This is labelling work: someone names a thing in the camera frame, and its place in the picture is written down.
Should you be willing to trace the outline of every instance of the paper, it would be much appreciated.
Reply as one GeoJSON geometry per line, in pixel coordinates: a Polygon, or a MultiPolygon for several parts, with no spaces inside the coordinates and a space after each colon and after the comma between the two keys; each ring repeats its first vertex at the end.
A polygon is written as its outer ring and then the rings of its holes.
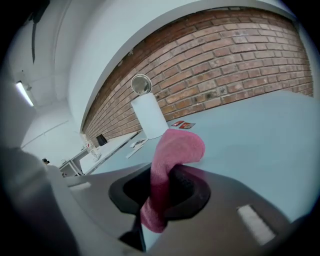
{"type": "Polygon", "coordinates": [[[160,137],[169,128],[153,93],[135,98],[131,105],[148,139],[160,137]]]}

